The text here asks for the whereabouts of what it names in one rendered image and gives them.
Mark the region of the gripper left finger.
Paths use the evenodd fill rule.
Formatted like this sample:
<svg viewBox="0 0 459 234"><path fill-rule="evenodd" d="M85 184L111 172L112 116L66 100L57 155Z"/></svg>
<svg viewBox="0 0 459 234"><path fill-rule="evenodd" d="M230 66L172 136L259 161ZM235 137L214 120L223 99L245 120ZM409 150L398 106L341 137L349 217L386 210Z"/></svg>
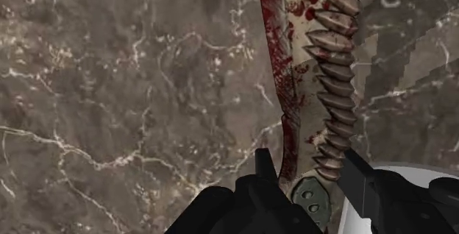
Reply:
<svg viewBox="0 0 459 234"><path fill-rule="evenodd" d="M271 154L255 150L255 173L239 177L235 190L203 189L165 234L323 234L317 223L279 187Z"/></svg>

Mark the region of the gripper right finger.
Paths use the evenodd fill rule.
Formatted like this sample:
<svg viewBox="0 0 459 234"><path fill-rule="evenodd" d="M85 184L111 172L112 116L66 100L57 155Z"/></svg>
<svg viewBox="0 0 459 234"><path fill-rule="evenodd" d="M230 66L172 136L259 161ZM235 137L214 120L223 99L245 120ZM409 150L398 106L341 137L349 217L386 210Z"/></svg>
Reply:
<svg viewBox="0 0 459 234"><path fill-rule="evenodd" d="M459 234L459 180L439 177L427 188L395 171L374 169L345 152L338 186L372 234Z"/></svg>

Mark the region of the white plate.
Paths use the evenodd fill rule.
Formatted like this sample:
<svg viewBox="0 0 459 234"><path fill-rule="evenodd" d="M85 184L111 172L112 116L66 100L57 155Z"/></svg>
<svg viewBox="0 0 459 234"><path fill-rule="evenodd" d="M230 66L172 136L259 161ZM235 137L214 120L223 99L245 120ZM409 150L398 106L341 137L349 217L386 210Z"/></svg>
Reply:
<svg viewBox="0 0 459 234"><path fill-rule="evenodd" d="M459 180L459 171L409 162L371 163L374 169L395 171L414 185L427 188L431 180L451 177ZM371 221L362 219L347 197L344 198L338 234L372 234Z"/></svg>

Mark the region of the blood-stained serrated knife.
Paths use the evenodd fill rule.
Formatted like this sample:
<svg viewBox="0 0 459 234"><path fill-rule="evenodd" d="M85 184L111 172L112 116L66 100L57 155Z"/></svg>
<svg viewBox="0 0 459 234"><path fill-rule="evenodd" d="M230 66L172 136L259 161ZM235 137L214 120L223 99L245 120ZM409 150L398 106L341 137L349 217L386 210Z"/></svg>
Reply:
<svg viewBox="0 0 459 234"><path fill-rule="evenodd" d="M320 230L332 216L330 194L351 145L352 85L360 0L260 0L282 109L279 183Z"/></svg>

